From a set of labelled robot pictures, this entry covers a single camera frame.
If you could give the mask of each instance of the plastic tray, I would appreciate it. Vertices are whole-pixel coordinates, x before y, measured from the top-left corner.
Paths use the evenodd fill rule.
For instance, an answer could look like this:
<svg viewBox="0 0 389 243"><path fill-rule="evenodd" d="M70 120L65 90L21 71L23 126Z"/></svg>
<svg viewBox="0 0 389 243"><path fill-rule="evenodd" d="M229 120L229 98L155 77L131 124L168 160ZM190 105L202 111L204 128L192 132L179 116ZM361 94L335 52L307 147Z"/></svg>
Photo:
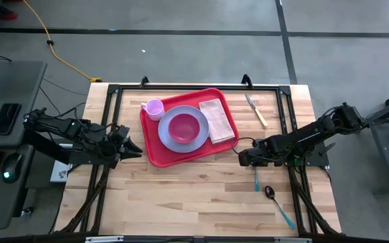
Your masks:
<svg viewBox="0 0 389 243"><path fill-rule="evenodd" d="M212 99L220 99L222 102L223 109L228 117L230 126L232 127L235 138L239 138L238 130L232 114L230 113L229 106L225 100L225 97L220 90L216 88L207 88L204 90L191 92L188 94L182 94L176 97L171 97L168 99L161 100L164 104L165 111L176 107L178 105L191 105L199 109L199 103L203 101L210 101ZM147 112L141 109L140 111L140 121L142 122L143 136L145 138L145 144L147 146L147 154L149 161L157 167L167 167L170 165L176 165L179 163L191 161L193 159L198 159L222 151L226 151L232 148L232 143L234 139L221 142L219 144L212 144L211 139L208 138L207 141L202 145L201 148L191 152L191 153L176 153L174 151L166 148L160 141L159 138L159 122L152 121L149 119Z"/></svg>

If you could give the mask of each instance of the pink mug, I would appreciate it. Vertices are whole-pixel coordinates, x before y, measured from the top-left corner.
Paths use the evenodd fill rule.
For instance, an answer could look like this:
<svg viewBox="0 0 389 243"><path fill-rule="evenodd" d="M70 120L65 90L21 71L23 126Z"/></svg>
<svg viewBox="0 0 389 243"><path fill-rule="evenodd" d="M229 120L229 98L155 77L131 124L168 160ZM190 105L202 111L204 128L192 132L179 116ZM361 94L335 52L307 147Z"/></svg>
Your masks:
<svg viewBox="0 0 389 243"><path fill-rule="evenodd" d="M159 99L151 99L147 103L141 103L140 106L153 121L159 121L165 115L165 107Z"/></svg>

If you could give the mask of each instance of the napkin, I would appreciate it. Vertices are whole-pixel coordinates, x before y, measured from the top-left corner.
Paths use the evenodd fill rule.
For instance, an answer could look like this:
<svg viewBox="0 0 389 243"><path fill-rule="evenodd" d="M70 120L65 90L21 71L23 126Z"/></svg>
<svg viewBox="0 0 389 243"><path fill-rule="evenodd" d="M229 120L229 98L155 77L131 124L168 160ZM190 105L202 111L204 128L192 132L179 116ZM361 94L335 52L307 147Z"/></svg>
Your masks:
<svg viewBox="0 0 389 243"><path fill-rule="evenodd" d="M224 142L235 137L219 99L200 102L199 108L208 120L209 137L213 144Z"/></svg>

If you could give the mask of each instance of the gray floor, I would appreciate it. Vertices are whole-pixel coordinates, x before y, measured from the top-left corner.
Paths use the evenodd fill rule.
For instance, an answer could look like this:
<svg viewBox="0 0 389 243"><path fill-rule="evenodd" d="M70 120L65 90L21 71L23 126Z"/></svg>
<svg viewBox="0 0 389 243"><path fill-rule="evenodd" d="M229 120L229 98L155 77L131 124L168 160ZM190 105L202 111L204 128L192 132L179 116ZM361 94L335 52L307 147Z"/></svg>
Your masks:
<svg viewBox="0 0 389 243"><path fill-rule="evenodd" d="M280 30L274 0L30 3L52 28ZM282 5L289 31L389 32L389 0L282 0ZM26 6L8 6L20 17L0 26L39 27ZM256 83L289 84L282 40L276 36L53 34L52 38L67 61L106 82L139 82L148 76L152 82L237 83L247 73ZM389 97L389 38L290 38L290 48L298 83L309 85L317 115L343 101L368 115ZM44 60L49 64L47 79L88 92L88 80L51 55L44 34L0 33L0 55ZM85 100L47 82L42 87L62 111ZM51 106L40 94L36 107ZM389 186L389 173L371 133L335 136L328 142L337 144L329 152L330 173L343 232L389 239L389 196L375 199L371 194ZM13 221L9 229L0 231L0 237L49 231L61 192L55 188L37 191L42 198L56 199L36 200L46 210L27 222Z"/></svg>

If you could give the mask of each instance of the knife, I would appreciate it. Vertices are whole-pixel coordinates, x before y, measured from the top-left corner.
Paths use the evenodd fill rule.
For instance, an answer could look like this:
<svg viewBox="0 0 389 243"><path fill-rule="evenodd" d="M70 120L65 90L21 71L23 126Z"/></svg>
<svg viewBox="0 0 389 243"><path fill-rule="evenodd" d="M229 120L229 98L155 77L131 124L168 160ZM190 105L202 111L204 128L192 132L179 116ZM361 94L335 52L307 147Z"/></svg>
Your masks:
<svg viewBox="0 0 389 243"><path fill-rule="evenodd" d="M253 101L250 99L250 97L247 94L246 94L246 99L249 102L249 105L251 106L251 108L256 112L256 115L259 118L259 120L261 121L262 126L264 128L266 128L268 126L267 121L265 121L265 119L263 118L263 116L261 115L259 110L256 108L255 104L253 104Z"/></svg>

